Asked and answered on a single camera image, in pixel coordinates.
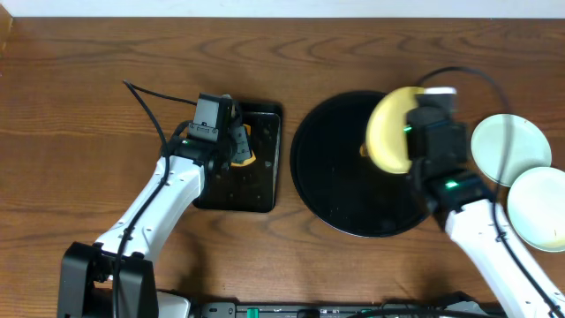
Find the yellow object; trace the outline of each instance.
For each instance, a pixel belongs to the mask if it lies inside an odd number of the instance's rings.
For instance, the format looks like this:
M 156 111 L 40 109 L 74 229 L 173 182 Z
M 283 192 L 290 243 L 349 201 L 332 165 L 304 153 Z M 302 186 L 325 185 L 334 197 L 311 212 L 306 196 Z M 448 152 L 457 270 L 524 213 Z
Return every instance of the yellow object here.
M 245 130 L 247 131 L 247 135 L 251 136 L 251 127 L 248 124 L 244 124 Z M 245 159 L 242 163 L 231 163 L 232 167 L 245 167 L 246 165 L 252 164 L 257 160 L 255 157 L 255 153 L 251 151 L 251 158 Z
M 386 95 L 369 117 L 365 144 L 369 157 L 382 170 L 406 173 L 412 165 L 406 145 L 406 113 L 418 106 L 414 95 L 422 87 L 402 87 Z

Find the black wire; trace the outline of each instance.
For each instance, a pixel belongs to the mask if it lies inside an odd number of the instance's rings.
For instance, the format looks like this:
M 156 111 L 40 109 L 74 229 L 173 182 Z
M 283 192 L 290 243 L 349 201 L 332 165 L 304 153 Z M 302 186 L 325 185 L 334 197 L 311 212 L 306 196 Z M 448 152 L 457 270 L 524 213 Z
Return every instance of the black wire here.
M 492 317 L 485 314 L 472 314 L 467 312 L 459 312 L 454 310 L 440 310 L 440 309 L 426 309 L 426 308 L 390 308 L 390 309 L 375 309 L 361 314 L 353 314 L 347 318 L 369 318 L 369 317 L 382 317 L 385 315 L 401 315 L 401 314 L 414 314 L 431 315 L 437 317 L 453 317 L 453 318 L 486 318 Z
M 135 89 L 137 89 L 137 90 L 139 90 L 140 92 L 143 92 L 143 93 L 145 93 L 145 94 L 149 94 L 149 95 L 161 97 L 161 98 L 168 99 L 168 100 L 175 101 L 175 102 L 186 102 L 186 103 L 189 103 L 189 104 L 191 104 L 191 105 L 196 106 L 196 102 L 193 102 L 193 101 L 189 101 L 189 100 L 186 100 L 186 99 L 183 99 L 183 98 L 178 98 L 178 97 L 173 97 L 173 96 L 168 96 L 168 95 L 159 94 L 159 93 L 156 93 L 156 92 L 152 92 L 152 91 L 150 91 L 150 90 L 148 90 L 148 89 L 145 89 L 145 88 L 142 88 L 142 87 L 139 87 L 139 86 L 135 86 L 135 85 L 133 85 L 133 84 L 129 84 L 129 85 L 131 85 L 133 88 L 135 88 Z
M 502 89 L 502 87 L 493 78 L 486 75 L 484 72 L 477 70 L 477 69 L 474 69 L 474 68 L 471 68 L 471 67 L 450 66 L 450 67 L 440 68 L 440 69 L 435 70 L 433 72 L 430 72 L 427 75 L 425 75 L 424 77 L 422 77 L 420 80 L 418 80 L 416 82 L 416 86 L 421 87 L 426 80 L 429 80 L 432 77 L 434 77 L 438 74 L 444 73 L 444 72 L 465 72 L 465 73 L 478 75 L 483 80 L 486 80 L 487 82 L 489 82 L 491 84 L 495 93 L 498 95 L 499 99 L 501 100 L 502 107 L 504 108 L 504 111 L 506 111 L 506 113 L 509 114 L 509 115 L 511 115 L 513 113 L 512 107 L 510 105 L 510 101 L 509 101 L 508 97 L 506 96 L 506 94 L 504 93 L 504 90 Z M 552 316 L 551 313 L 553 312 L 559 318 L 565 318 L 565 316 L 563 315 L 563 312 L 560 310 L 559 306 L 556 306 L 553 303 L 553 301 L 549 298 L 549 296 L 547 296 L 547 294 L 539 286 L 538 282 L 536 282 L 536 280 L 530 275 L 528 270 L 520 262 L 520 260 L 516 256 L 516 254 L 514 254 L 514 251 L 512 251 L 512 248 L 510 248 L 509 243 L 505 239 L 506 232 L 498 224 L 498 217 L 496 217 L 496 201 L 497 201 L 498 196 L 501 192 L 501 180 L 502 180 L 502 176 L 504 175 L 504 171 L 506 170 L 506 166 L 507 166 L 508 160 L 509 160 L 509 153 L 510 153 L 510 148 L 511 148 L 511 145 L 512 145 L 512 134 L 513 134 L 512 118 L 510 116 L 505 116 L 504 139 L 505 139 L 506 142 L 505 142 L 505 145 L 504 145 L 504 149 L 502 150 L 501 167 L 500 167 L 499 172 L 498 172 L 498 181 L 499 182 L 496 183 L 496 186 L 494 188 L 494 198 L 493 198 L 493 202 L 492 202 L 493 203 L 492 204 L 492 215 L 493 215 L 494 228 L 496 229 L 496 232 L 498 234 L 497 241 L 502 242 L 502 244 L 504 245 L 504 247 L 508 251 L 508 254 L 512 258 L 512 260 L 514 260 L 514 263 L 522 271 L 522 273 L 528 279 L 528 281 L 530 281 L 530 284 L 533 286 L 533 288 L 536 290 L 536 292 L 538 292 L 539 296 L 549 306 L 549 308 L 551 309 L 551 311 L 549 312 L 549 316 L 551 317 Z
M 149 204 L 151 204 L 151 201 L 153 201 L 154 197 L 157 196 L 159 191 L 161 191 L 161 189 L 167 184 L 167 180 L 169 178 L 169 169 L 170 169 L 169 147 L 167 146 L 167 140 L 165 139 L 165 134 L 163 133 L 161 127 L 159 126 L 159 122 L 157 122 L 157 118 L 155 118 L 155 116 L 153 115 L 151 110 L 147 107 L 145 102 L 143 102 L 141 97 L 139 97 L 139 94 L 135 91 L 135 89 L 137 89 L 137 88 L 134 85 L 130 84 L 127 80 L 124 80 L 124 84 L 130 89 L 132 94 L 135 96 L 135 98 L 141 104 L 141 107 L 143 107 L 143 109 L 145 110 L 145 112 L 147 113 L 147 115 L 149 116 L 151 121 L 153 122 L 153 125 L 155 126 L 157 133 L 159 134 L 159 138 L 161 139 L 161 143 L 162 143 L 163 156 L 165 157 L 165 172 L 164 172 L 164 174 L 161 178 L 161 181 L 159 181 L 159 185 L 155 188 L 155 190 L 147 198 L 145 203 L 143 203 L 141 208 L 139 208 L 139 211 L 135 214 L 135 216 L 133 216 L 133 219 L 130 221 L 130 224 L 127 226 L 127 228 L 125 228 L 124 234 L 122 236 L 122 240 L 120 241 L 120 245 L 117 249 L 116 259 L 114 261 L 114 274 L 113 274 L 114 280 L 112 282 L 112 296 L 113 296 L 113 301 L 112 301 L 113 306 L 112 307 L 113 307 L 113 312 L 114 312 L 114 318 L 118 318 L 118 316 L 119 316 L 119 308 L 118 308 L 118 300 L 119 300 L 119 297 L 118 297 L 119 292 L 118 291 L 119 291 L 119 285 L 120 285 L 119 274 L 120 274 L 120 266 L 122 264 L 122 256 L 124 255 L 125 244 L 127 243 L 128 239 L 130 238 L 130 235 L 133 231 L 135 223 L 138 222 L 139 218 L 141 217 L 143 212 L 147 209 Z

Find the round black tray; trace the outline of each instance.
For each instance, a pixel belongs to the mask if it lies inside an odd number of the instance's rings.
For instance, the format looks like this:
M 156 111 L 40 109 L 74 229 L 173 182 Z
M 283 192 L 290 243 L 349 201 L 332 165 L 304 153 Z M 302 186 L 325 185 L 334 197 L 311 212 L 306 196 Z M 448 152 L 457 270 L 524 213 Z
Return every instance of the round black tray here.
M 337 230 L 362 237 L 396 235 L 427 217 L 404 175 L 380 170 L 359 152 L 384 96 L 362 91 L 326 100 L 306 116 L 290 151 L 292 179 L 306 206 Z

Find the white plate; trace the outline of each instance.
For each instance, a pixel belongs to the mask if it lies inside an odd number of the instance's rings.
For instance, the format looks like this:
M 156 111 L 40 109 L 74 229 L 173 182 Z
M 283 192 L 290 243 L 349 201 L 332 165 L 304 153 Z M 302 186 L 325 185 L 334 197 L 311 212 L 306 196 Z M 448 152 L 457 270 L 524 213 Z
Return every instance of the white plate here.
M 508 194 L 508 216 L 531 246 L 565 251 L 565 172 L 534 168 L 521 175 Z
M 506 144 L 504 125 L 510 116 L 513 126 L 512 148 L 501 185 L 511 186 L 524 172 L 551 165 L 551 148 L 546 136 L 529 120 L 516 115 L 494 115 L 478 124 L 471 137 L 471 153 L 477 166 L 497 182 L 502 150 Z

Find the table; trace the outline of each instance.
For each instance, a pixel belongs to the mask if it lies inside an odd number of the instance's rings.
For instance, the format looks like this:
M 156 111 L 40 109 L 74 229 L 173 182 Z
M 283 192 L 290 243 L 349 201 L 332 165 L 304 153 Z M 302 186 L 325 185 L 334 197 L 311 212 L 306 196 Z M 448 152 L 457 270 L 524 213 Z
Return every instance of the table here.
M 155 264 L 157 287 L 201 301 L 381 303 L 463 291 L 495 301 L 433 219 L 393 238 L 356 238 L 316 218 L 290 176 L 305 115 L 341 92 L 383 92 L 432 69 L 482 69 L 565 167 L 565 21 L 491 19 L 16 19 L 0 60 L 0 315 L 53 316 L 60 261 L 129 207 L 159 139 L 121 80 L 168 95 L 278 101 L 279 191 L 269 214 L 190 207 Z M 479 79 L 449 74 L 457 118 L 501 106 Z M 194 108 L 147 96 L 166 133 Z M 565 289 L 565 254 L 532 251 Z

